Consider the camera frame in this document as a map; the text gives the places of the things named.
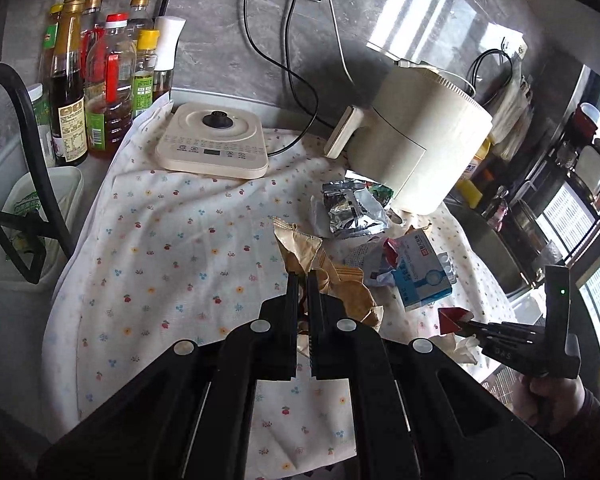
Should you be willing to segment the person's right hand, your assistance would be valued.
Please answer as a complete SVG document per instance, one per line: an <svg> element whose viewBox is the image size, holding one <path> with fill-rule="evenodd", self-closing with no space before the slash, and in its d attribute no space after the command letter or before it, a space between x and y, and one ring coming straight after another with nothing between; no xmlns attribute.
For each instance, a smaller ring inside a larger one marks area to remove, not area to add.
<svg viewBox="0 0 600 480"><path fill-rule="evenodd" d="M580 377L520 375L512 393L513 412L530 427L557 434L580 413L587 393Z"/></svg>

